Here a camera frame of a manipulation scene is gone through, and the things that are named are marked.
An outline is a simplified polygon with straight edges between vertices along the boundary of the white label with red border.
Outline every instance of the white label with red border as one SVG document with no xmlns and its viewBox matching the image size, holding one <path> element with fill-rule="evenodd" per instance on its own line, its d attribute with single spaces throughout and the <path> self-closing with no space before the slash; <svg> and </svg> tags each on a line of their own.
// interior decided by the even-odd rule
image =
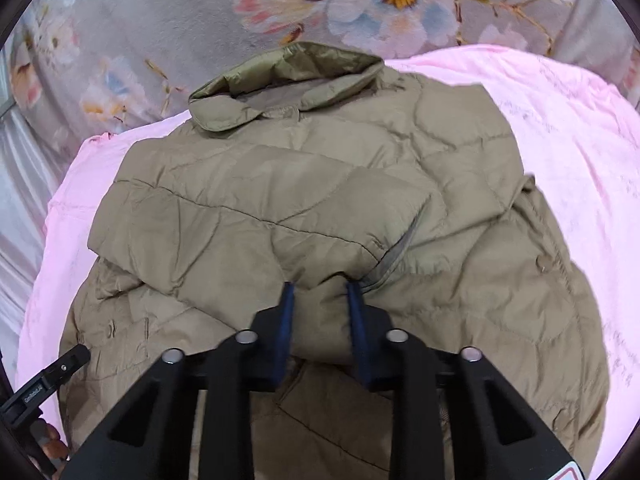
<svg viewBox="0 0 640 480">
<path fill-rule="evenodd" d="M 580 468 L 575 462 L 569 462 L 549 480 L 584 480 Z"/>
</svg>

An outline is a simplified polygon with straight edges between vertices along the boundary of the jacket collar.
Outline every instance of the jacket collar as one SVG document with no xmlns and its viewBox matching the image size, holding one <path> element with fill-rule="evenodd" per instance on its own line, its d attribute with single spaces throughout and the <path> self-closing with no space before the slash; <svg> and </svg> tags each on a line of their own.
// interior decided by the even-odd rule
<svg viewBox="0 0 640 480">
<path fill-rule="evenodd" d="M 299 111 L 330 106 L 359 93 L 384 67 L 382 59 L 352 50 L 303 41 L 258 54 L 206 83 L 189 97 L 191 117 L 205 130 L 224 132 L 267 110 L 236 100 L 241 94 L 311 79 L 331 79 L 304 92 Z"/>
</svg>

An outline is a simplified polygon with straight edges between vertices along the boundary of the pink cloth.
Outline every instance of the pink cloth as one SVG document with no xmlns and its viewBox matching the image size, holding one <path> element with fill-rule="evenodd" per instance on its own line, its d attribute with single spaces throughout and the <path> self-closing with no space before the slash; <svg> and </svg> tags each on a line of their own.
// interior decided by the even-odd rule
<svg viewBox="0 0 640 480">
<path fill-rule="evenodd" d="M 498 46 L 438 50 L 389 66 L 448 84 L 480 82 L 516 135 L 574 261 L 590 279 L 611 373 L 605 431 L 590 478 L 620 450 L 640 417 L 640 116 L 618 91 L 586 70 Z M 133 142 L 161 137 L 179 116 L 117 137 L 87 140 L 49 205 L 42 269 L 28 305 L 16 381 L 57 357 L 69 304 L 95 260 L 86 248 L 100 199 Z M 60 426 L 57 403 L 44 409 Z"/>
</svg>

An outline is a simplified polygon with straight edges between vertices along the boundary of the jacket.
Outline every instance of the jacket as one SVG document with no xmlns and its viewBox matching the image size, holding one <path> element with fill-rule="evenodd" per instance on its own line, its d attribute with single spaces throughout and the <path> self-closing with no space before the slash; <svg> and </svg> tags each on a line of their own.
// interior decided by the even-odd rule
<svg viewBox="0 0 640 480">
<path fill-rule="evenodd" d="M 349 374 L 347 275 L 428 346 L 480 348 L 588 473 L 608 393 L 598 309 L 484 88 L 294 43 L 190 111 L 133 145 L 95 216 L 61 342 L 92 352 L 61 394 L 75 447 L 163 350 L 214 348 L 289 280 L 290 373 L 252 397 L 256 476 L 386 478 L 392 403 Z"/>
</svg>

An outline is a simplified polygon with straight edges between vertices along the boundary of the floral fabric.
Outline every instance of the floral fabric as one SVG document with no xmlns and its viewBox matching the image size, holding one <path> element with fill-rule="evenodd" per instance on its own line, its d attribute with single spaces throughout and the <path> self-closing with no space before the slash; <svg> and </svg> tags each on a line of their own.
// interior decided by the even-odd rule
<svg viewBox="0 0 640 480">
<path fill-rule="evenodd" d="M 620 16 L 610 0 L 34 0 L 6 62 L 23 113 L 70 160 L 84 138 L 178 113 L 202 82 L 301 38 L 386 59 L 510 46 L 589 68 L 637 105 L 631 31 L 584 25 L 607 13 Z"/>
</svg>

